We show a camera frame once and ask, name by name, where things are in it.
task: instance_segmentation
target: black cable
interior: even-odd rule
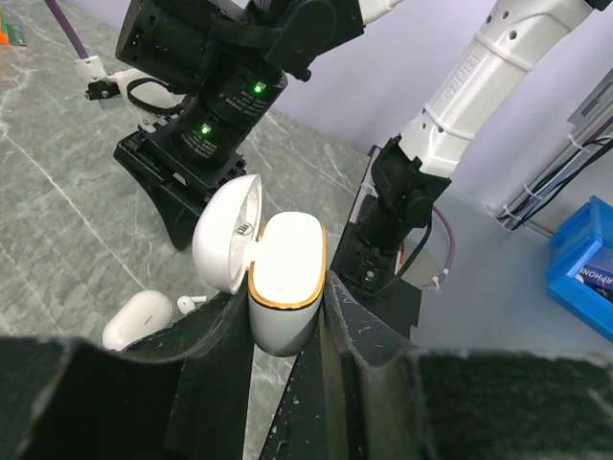
[[[126,88],[127,89],[127,99],[131,103],[136,105],[138,108],[142,108],[143,110],[149,113],[152,113],[154,115],[158,115],[160,117],[169,117],[170,115],[175,115],[179,113],[181,110],[183,110],[183,105],[181,103],[178,103],[174,107],[164,108],[164,107],[158,107],[157,105],[151,105],[150,103],[146,103],[145,101],[134,96],[132,94],[132,91],[134,91],[136,88],[138,88],[139,86],[145,83],[159,84],[164,89],[169,90],[169,87],[166,84],[164,84],[163,82],[159,80],[152,79],[152,78],[143,78],[143,79],[136,79],[136,80],[131,81],[130,83],[127,84],[127,88]]]
[[[408,269],[411,268],[411,265],[415,263],[415,260],[417,259],[418,255],[421,253],[421,251],[425,247],[426,243],[430,239],[430,235],[431,234],[432,234],[432,219],[430,219],[428,221],[428,225],[426,226],[425,233],[423,234],[423,237],[421,237],[421,241],[415,247],[415,249],[413,249],[413,252],[407,258],[407,260],[404,262],[404,264],[402,265],[402,268],[398,271],[398,273],[396,275],[394,275],[394,278],[392,278],[381,289],[379,289],[379,290],[377,290],[377,291],[375,291],[373,293],[363,294],[362,297],[364,297],[366,299],[373,299],[375,297],[378,297],[379,295],[384,293],[387,289],[391,288],[398,281],[400,281],[400,279],[404,276],[404,274],[408,271]]]
[[[603,144],[602,142],[606,142],[606,139],[595,139],[594,141],[590,141],[590,142],[586,142],[585,144],[582,145],[582,147],[586,148],[589,146],[601,146],[604,147],[606,146],[606,144]],[[543,187],[545,184],[547,184],[547,182],[549,182],[551,179],[553,179],[556,174],[558,174],[560,171],[562,171],[563,168],[566,167],[566,165],[568,165],[571,161],[575,160],[575,158],[577,158],[577,156],[579,156],[581,154],[582,150],[581,149],[577,149],[575,151],[575,153],[573,153],[566,161],[564,161],[564,163],[558,165],[554,170],[550,171],[545,177],[543,177],[541,180],[539,180],[536,185],[534,185],[533,190],[538,190],[541,187]],[[511,213],[516,215],[520,212],[522,212],[524,210],[524,208],[528,205],[528,203],[530,202],[531,197],[527,196],[526,198],[524,198],[517,206],[515,206],[514,209],[511,210]],[[505,221],[509,218],[509,216],[502,216],[500,218],[497,218],[498,221]]]
[[[581,172],[583,170],[585,170],[586,168],[588,168],[590,165],[593,165],[598,160],[603,158],[610,150],[613,150],[613,139],[611,139],[604,146],[602,146],[600,149],[598,149],[585,163],[583,163],[580,166],[580,168],[578,168],[575,172],[573,172],[572,174],[569,174],[568,177],[566,177],[564,180],[562,180],[558,184],[556,192],[549,199],[547,199],[547,201],[545,201],[541,206],[539,206],[538,209],[535,209],[534,211],[532,211],[531,213],[526,215],[524,218],[519,220],[517,222],[517,224],[512,228],[512,230],[517,230],[517,228],[519,228],[521,225],[526,223],[528,220],[532,219],[540,211],[545,209],[545,207],[547,207],[554,199],[556,199],[556,197],[559,194],[561,194],[562,190],[564,190],[566,188],[566,186],[568,186],[568,184],[570,184],[575,179],[575,177],[577,177],[579,174],[581,174]]]

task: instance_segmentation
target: wireless earbud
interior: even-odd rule
[[[201,295],[198,297],[184,295],[183,297],[179,297],[179,299],[176,301],[176,306],[183,314],[190,314],[195,310],[196,304],[204,304],[207,300],[206,295]]]
[[[148,335],[166,328],[172,320],[172,301],[162,292],[144,290],[113,316],[102,333],[106,350],[121,351]]]

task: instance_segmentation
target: white earbud case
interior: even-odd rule
[[[261,179],[225,184],[205,208],[193,234],[200,276],[236,293],[249,270],[252,334],[270,355],[299,354],[317,326],[326,274],[326,232],[317,218],[280,213],[260,231]]]

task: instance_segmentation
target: marble table surface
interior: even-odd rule
[[[62,7],[90,53],[121,69],[118,32]],[[144,288],[170,298],[214,294],[113,160],[136,127],[127,110],[101,111],[84,99],[77,56],[42,1],[4,0],[2,10],[23,26],[28,46],[0,47],[0,334],[100,343],[104,324]],[[313,214],[333,254],[367,158],[274,111],[240,153],[261,174],[262,218]],[[258,457],[290,366],[256,351],[245,458]]]

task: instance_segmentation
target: open case lid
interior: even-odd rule
[[[193,232],[195,268],[213,288],[236,293],[251,260],[249,246],[260,232],[259,174],[231,180],[213,195]]]

